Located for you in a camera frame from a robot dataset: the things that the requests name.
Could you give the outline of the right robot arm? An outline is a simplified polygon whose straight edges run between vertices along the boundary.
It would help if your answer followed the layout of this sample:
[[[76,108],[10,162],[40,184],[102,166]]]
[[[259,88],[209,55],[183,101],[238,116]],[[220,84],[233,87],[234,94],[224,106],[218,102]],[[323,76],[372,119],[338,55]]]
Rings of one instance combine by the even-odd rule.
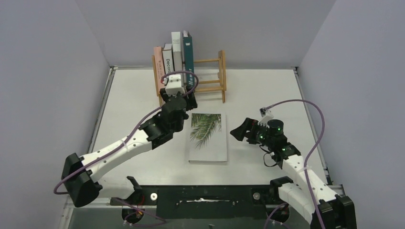
[[[284,123],[277,119],[264,124],[246,118],[230,132],[238,141],[245,139],[250,144],[267,147],[275,163],[286,172],[287,176],[271,180],[269,199],[292,206],[312,229],[357,228],[353,201],[339,195],[304,165],[303,155],[288,141],[283,127]]]

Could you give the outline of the grey white book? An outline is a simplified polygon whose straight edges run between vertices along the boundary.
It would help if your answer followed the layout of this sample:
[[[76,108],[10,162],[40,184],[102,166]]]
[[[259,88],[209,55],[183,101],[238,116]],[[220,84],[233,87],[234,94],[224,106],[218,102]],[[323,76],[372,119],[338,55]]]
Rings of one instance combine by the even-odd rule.
[[[180,31],[171,32],[174,70],[183,70],[182,39]]]

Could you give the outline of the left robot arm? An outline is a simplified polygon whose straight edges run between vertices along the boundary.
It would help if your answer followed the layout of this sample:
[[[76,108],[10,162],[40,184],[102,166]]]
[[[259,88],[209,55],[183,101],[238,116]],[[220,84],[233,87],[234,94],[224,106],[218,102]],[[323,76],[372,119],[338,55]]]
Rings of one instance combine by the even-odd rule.
[[[168,96],[162,89],[165,104],[152,118],[143,119],[129,136],[116,141],[96,152],[78,156],[77,153],[65,159],[62,180],[75,207],[83,207],[97,198],[127,199],[139,191],[136,179],[107,177],[106,174],[127,160],[151,151],[170,141],[173,134],[183,130],[188,119],[187,111],[197,108],[191,86],[186,87],[185,96]]]

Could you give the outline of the brown Decorate Furniture book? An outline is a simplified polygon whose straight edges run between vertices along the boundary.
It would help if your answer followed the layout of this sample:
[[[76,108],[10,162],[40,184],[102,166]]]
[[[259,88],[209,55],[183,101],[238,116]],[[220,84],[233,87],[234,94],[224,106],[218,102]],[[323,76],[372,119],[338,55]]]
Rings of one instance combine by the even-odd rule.
[[[165,73],[174,71],[172,43],[166,43],[162,49],[162,57],[164,63]]]

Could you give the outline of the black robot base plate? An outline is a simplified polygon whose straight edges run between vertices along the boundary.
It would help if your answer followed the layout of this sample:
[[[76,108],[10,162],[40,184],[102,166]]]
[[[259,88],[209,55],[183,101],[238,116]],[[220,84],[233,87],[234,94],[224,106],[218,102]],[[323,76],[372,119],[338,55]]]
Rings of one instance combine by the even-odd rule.
[[[124,224],[138,228],[183,219],[265,219],[281,202],[269,185],[143,186],[110,200],[122,207]]]

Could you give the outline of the pink Warm Chord book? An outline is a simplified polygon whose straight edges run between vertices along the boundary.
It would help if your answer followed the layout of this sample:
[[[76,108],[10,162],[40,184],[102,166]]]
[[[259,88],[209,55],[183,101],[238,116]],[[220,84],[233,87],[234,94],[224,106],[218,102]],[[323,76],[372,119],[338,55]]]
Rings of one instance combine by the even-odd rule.
[[[165,75],[162,47],[155,46],[153,48],[153,54],[154,54],[155,68],[156,68],[157,94],[159,94],[160,89],[164,87],[164,84],[161,82],[161,78]]]

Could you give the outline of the teal Humor book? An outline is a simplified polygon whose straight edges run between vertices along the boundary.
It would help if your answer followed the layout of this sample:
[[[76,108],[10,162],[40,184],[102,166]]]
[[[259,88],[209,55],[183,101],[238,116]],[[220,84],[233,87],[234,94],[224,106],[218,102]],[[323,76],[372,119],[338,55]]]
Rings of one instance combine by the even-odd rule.
[[[193,42],[192,36],[188,31],[183,31],[183,52],[184,52],[184,68],[186,71],[194,72],[194,57],[193,57]],[[187,85],[193,87],[195,86],[194,76],[191,74],[186,74]]]

